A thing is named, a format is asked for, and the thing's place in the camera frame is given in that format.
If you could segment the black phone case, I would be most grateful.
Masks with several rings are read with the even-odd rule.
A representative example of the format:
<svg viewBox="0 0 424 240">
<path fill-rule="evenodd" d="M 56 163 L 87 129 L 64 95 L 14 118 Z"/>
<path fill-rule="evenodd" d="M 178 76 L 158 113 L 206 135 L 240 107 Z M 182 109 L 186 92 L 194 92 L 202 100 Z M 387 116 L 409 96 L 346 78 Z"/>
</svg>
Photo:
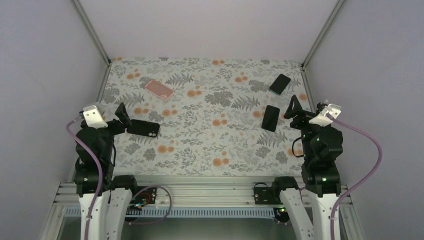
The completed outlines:
<svg viewBox="0 0 424 240">
<path fill-rule="evenodd" d="M 126 129 L 126 132 L 133 135 L 156 138 L 160 131 L 160 124 L 144 120 L 131 120 L 131 126 Z"/>
</svg>

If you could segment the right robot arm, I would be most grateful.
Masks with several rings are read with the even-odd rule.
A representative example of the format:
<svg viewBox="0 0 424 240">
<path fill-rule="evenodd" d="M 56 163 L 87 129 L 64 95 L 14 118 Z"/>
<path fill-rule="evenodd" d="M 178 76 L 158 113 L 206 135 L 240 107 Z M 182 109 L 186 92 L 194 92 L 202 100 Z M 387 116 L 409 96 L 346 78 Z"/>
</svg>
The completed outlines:
<svg viewBox="0 0 424 240">
<path fill-rule="evenodd" d="M 285 119 L 300 130 L 303 149 L 301 176 L 305 184 L 312 216 L 309 216 L 297 181 L 290 176 L 276 177 L 271 198 L 283 204 L 298 240 L 339 240 L 339 200 L 342 185 L 336 158 L 343 152 L 343 134 L 325 122 L 321 113 L 302 108 L 296 95 L 290 99 Z"/>
</svg>

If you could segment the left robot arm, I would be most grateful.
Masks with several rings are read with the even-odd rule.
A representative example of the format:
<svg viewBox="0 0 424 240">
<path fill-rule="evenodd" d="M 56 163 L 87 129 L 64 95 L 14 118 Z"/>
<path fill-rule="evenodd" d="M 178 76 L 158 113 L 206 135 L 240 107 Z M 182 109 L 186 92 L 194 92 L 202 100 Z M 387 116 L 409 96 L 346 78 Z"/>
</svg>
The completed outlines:
<svg viewBox="0 0 424 240">
<path fill-rule="evenodd" d="M 139 197 L 133 175 L 113 176 L 117 151 L 115 136 L 132 125 L 124 103 L 105 121 L 98 106 L 83 108 L 78 118 L 81 129 L 72 133 L 78 159 L 74 182 L 81 210 L 82 240 L 119 240 L 122 237 L 128 204 Z"/>
</svg>

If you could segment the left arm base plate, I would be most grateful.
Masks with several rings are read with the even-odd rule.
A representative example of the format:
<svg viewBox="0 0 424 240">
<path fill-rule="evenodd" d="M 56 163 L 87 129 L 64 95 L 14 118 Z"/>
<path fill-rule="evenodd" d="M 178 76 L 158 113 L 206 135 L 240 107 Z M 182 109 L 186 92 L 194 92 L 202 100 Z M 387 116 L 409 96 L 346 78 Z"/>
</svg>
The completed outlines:
<svg viewBox="0 0 424 240">
<path fill-rule="evenodd" d="M 126 213 L 135 214 L 136 212 L 141 211 L 144 207 L 149 207 L 150 205 L 154 206 L 156 204 L 156 194 L 156 187 L 146 189 L 137 194 L 130 200 Z"/>
</svg>

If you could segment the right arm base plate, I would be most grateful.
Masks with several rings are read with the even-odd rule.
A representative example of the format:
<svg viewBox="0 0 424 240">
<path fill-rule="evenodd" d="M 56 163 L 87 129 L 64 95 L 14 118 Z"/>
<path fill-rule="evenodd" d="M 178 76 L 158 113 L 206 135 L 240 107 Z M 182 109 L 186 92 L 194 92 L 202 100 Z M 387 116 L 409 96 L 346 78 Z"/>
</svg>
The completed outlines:
<svg viewBox="0 0 424 240">
<path fill-rule="evenodd" d="M 273 205 L 275 203 L 272 189 L 264 182 L 257 182 L 253 186 L 253 197 L 256 205 Z"/>
</svg>

